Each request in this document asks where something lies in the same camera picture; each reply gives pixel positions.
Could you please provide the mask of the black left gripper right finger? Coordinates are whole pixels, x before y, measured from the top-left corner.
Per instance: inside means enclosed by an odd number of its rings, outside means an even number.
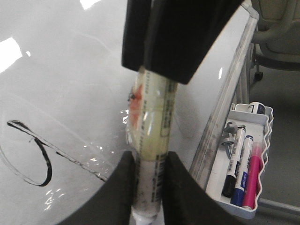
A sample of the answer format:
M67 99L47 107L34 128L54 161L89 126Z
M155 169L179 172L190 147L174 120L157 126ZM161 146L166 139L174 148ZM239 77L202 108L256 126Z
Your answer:
M176 152L165 160L162 189L166 225L240 225L196 183Z

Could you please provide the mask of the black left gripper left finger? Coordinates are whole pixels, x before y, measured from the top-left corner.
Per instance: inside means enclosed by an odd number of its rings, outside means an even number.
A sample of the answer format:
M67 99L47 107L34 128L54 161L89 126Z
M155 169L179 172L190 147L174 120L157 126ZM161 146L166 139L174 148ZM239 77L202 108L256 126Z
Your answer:
M103 186L60 225L128 225L135 185L135 161L125 151Z

